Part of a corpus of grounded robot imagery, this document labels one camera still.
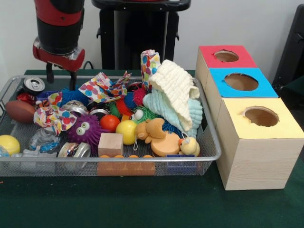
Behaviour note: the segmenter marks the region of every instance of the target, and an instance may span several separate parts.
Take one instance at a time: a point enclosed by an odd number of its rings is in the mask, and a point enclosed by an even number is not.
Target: black stand
[[[132,2],[92,0],[100,8],[103,69],[140,69],[140,54],[148,49],[160,53],[161,61],[173,60],[178,36],[177,11],[190,7],[191,0]]]
[[[304,75],[304,4],[299,5],[273,82],[285,86]]]

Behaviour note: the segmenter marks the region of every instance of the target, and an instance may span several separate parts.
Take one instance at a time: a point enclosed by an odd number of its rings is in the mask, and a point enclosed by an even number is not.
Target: white knitted cloth
[[[188,100],[200,96],[199,89],[193,84],[192,76],[174,62],[164,60],[149,82],[153,88],[166,94],[184,130],[189,131],[192,128],[192,120]]]

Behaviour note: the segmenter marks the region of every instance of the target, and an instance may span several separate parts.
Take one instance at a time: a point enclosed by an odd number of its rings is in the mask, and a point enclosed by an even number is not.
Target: yellow rubber duck
[[[197,157],[200,154],[200,145],[193,137],[179,139],[180,152],[179,154],[192,155]]]

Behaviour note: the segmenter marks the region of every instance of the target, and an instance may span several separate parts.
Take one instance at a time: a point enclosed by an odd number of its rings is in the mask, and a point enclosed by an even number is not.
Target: duck beak
[[[179,145],[181,145],[182,141],[184,141],[184,139],[179,139]]]

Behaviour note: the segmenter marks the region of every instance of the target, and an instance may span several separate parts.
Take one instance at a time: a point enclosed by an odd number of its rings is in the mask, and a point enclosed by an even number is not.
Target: box with round hole
[[[283,189],[304,133],[281,98],[223,98],[218,117],[225,189]]]
[[[210,68],[257,68],[254,60],[241,45],[200,46],[195,77],[206,89]]]
[[[258,68],[209,69],[205,95],[216,126],[223,97],[278,97]]]

